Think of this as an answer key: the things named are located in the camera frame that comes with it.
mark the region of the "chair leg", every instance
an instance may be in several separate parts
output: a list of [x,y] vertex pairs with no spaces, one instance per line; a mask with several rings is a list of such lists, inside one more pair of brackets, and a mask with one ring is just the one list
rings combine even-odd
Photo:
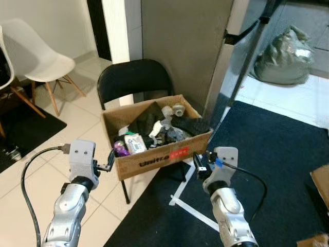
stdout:
[[58,83],[58,86],[60,86],[60,88],[63,89],[63,86],[62,86],[62,84],[60,83],[59,80],[56,80],[56,83]]
[[21,94],[15,87],[11,86],[10,89],[25,103],[27,103],[33,110],[36,111],[40,116],[43,118],[46,118],[46,116],[38,109],[35,107],[34,104],[32,104],[27,98],[24,97],[23,94]]
[[78,86],[72,81],[72,79],[70,78],[69,75],[63,76],[66,80],[68,80],[69,83],[72,84],[72,86],[74,86],[74,88],[83,96],[86,97],[86,95],[84,94],[84,92],[82,92]]
[[129,200],[129,197],[128,197],[128,193],[127,193],[127,189],[125,187],[124,180],[121,181],[121,184],[122,184],[122,189],[123,189],[123,193],[124,193],[124,197],[125,197],[125,202],[127,204],[129,204],[130,203],[130,200]]
[[0,122],[0,134],[4,139],[6,139],[6,134],[5,134],[4,128],[1,125],[1,122]]
[[180,162],[180,171],[181,171],[181,180],[186,182],[185,171],[184,171],[184,163]]
[[52,102],[53,108],[55,109],[56,115],[59,116],[60,115],[60,112],[57,109],[55,98],[53,97],[52,90],[50,88],[49,82],[46,82],[46,88],[47,88],[48,93],[49,93],[49,96],[51,98],[51,102]]
[[35,81],[32,81],[32,103],[35,104]]

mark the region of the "black rug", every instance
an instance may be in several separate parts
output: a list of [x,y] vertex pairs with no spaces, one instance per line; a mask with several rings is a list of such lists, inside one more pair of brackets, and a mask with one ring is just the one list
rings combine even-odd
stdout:
[[[209,150],[232,146],[238,166],[261,176],[268,196],[251,229],[260,246],[296,246],[296,241],[329,231],[325,205],[309,175],[329,163],[324,129],[236,102],[221,124]],[[162,168],[113,233],[114,246],[223,246],[219,234],[179,206],[169,206],[178,188],[178,167]],[[250,219],[261,198],[262,185],[236,172],[231,186]],[[215,221],[209,196],[196,175],[180,199]]]
[[0,117],[7,137],[6,140],[0,139],[0,172],[16,162],[5,154],[4,149],[9,150],[18,146],[21,156],[24,157],[66,127],[67,124],[63,121],[40,108],[39,110],[46,118],[42,118],[26,104]]

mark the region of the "red label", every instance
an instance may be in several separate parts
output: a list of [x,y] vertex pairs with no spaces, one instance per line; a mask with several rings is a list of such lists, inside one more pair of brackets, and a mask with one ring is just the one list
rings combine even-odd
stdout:
[[178,157],[183,157],[189,154],[189,147],[184,147],[181,149],[178,149],[176,151],[173,151],[169,154],[169,159],[174,160]]

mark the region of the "white plastic chair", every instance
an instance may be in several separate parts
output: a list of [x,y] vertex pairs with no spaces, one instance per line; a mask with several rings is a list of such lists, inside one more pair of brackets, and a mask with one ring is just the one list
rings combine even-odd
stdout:
[[[2,26],[0,26],[0,49],[3,53],[3,55],[5,56],[5,60],[7,62],[7,65],[9,67],[9,72],[10,72],[10,78],[7,82],[4,82],[3,85],[0,86],[0,90],[1,91],[4,91],[6,89],[6,87],[10,87],[11,91],[13,93],[15,93],[22,101],[24,101],[25,103],[27,103],[33,110],[35,110],[40,116],[42,116],[43,118],[45,118],[46,116],[38,109],[35,107],[34,104],[32,104],[23,94],[21,94],[19,92],[19,89],[16,87],[16,86],[13,86],[13,85],[10,85],[14,79],[15,79],[15,72],[14,72],[14,68],[13,68],[13,65],[11,63],[11,60],[8,56],[8,51],[6,49],[6,46],[5,46],[5,43],[4,43],[4,36],[3,36],[3,29],[2,29]],[[6,138],[6,135],[5,135],[5,131],[1,125],[1,122],[0,122],[0,135],[3,137],[3,138]]]
[[49,82],[56,81],[63,89],[60,78],[85,94],[72,81],[68,73],[75,67],[73,59],[51,49],[32,27],[20,19],[1,23],[4,43],[16,75],[32,80],[32,102],[35,104],[35,82],[45,82],[57,116],[60,115]]

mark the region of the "plastic bag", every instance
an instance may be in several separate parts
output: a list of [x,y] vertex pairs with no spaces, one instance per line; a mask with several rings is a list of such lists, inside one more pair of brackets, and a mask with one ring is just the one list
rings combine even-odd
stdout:
[[276,84],[305,83],[314,62],[314,52],[306,43],[308,40],[307,34],[290,26],[258,56],[251,75]]

